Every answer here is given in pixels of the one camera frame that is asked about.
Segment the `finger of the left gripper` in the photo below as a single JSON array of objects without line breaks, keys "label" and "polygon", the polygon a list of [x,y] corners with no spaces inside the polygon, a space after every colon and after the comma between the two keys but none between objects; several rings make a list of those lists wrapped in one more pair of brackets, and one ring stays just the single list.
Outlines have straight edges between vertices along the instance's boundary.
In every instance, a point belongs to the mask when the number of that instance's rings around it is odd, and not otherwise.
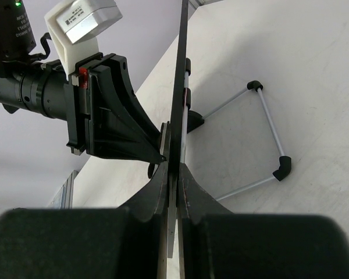
[{"label": "finger of the left gripper", "polygon": [[110,54],[89,69],[87,153],[101,159],[163,162],[160,131],[140,105],[127,59]]}]

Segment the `white whiteboard black frame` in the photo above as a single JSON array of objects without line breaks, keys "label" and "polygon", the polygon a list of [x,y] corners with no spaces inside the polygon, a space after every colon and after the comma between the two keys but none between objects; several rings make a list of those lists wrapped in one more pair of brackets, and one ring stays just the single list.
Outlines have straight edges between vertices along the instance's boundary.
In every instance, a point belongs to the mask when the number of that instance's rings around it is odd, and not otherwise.
[{"label": "white whiteboard black frame", "polygon": [[174,75],[174,88],[172,109],[170,114],[170,149],[169,149],[169,208],[168,208],[168,240],[167,257],[173,257],[176,228],[176,192],[179,179],[179,166],[181,156],[181,138],[183,126],[183,91],[186,73],[186,50],[187,50],[187,27],[188,27],[188,1],[181,4],[181,18],[178,36],[176,69]]}]

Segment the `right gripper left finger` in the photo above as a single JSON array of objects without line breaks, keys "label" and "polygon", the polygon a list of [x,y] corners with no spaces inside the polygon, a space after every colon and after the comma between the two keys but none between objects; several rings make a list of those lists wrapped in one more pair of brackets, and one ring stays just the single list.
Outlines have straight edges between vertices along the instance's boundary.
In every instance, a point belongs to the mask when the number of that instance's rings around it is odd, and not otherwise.
[{"label": "right gripper left finger", "polygon": [[168,164],[118,208],[13,209],[0,278],[165,278]]}]

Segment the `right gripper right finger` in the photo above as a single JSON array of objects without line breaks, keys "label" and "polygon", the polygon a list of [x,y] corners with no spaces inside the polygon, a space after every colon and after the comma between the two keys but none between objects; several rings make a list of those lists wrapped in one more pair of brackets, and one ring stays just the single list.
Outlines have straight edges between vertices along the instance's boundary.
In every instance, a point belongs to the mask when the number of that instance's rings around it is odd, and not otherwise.
[{"label": "right gripper right finger", "polygon": [[325,216],[235,214],[179,167],[181,278],[349,278],[349,242]]}]

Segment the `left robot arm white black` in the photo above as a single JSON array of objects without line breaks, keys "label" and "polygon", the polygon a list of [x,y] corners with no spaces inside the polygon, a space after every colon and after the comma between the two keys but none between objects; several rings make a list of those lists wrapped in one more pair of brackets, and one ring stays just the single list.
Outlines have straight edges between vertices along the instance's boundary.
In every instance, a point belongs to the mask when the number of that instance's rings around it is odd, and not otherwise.
[{"label": "left robot arm white black", "polygon": [[67,123],[75,155],[164,161],[160,131],[140,105],[127,60],[99,51],[97,35],[122,18],[115,1],[63,1],[36,41],[22,1],[0,1],[0,103]]}]

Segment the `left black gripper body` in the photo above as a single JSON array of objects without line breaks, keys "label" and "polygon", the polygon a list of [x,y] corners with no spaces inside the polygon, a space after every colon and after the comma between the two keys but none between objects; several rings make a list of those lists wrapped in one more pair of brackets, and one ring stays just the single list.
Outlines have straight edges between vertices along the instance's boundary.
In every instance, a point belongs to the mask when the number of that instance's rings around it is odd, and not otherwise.
[{"label": "left black gripper body", "polygon": [[97,149],[92,139],[94,131],[90,129],[91,109],[90,90],[88,83],[90,81],[90,71],[103,64],[110,55],[96,53],[75,64],[75,70],[68,75],[68,82],[65,84],[66,101],[66,121],[69,142],[67,146],[72,154],[81,155],[83,152],[91,156],[108,156],[109,151],[105,146]]}]

